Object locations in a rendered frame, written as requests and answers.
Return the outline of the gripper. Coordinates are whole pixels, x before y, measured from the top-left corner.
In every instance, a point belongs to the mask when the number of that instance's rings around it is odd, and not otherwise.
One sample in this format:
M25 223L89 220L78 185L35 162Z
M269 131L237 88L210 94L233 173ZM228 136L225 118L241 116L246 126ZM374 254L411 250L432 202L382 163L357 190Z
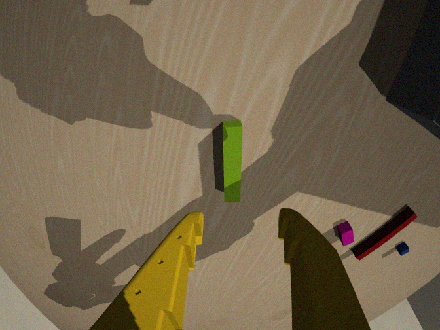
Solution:
M203 213L168 233L89 330L182 330ZM278 238L291 271L292 330L371 330L337 250L299 212L281 208Z

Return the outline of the dark red long bar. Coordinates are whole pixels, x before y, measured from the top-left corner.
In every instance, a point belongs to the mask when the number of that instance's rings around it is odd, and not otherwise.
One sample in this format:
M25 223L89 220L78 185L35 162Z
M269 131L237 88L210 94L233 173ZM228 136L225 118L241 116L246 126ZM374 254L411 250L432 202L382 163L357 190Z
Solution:
M356 259L361 260L368 254L379 248L382 244L387 242L390 238L395 236L398 232L404 229L408 224L417 218L415 212L407 206L400 214L394 217L389 223L384 225L380 230L375 232L372 236L366 239L360 245L352 249Z

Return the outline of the magenta cube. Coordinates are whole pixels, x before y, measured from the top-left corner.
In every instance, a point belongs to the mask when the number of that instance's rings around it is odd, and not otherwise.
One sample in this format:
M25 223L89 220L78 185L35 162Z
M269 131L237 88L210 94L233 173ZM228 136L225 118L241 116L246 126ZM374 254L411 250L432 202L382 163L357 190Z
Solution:
M345 221L337 225L337 229L338 229L339 238L343 246L346 246L354 242L353 229L348 221Z

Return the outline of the lime green rod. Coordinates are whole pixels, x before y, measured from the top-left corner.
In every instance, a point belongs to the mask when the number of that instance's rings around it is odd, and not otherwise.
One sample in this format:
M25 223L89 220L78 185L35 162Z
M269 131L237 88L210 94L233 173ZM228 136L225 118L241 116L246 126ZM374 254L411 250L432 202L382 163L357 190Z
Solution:
M223 121L223 166L225 202L240 202L242 168L242 123Z

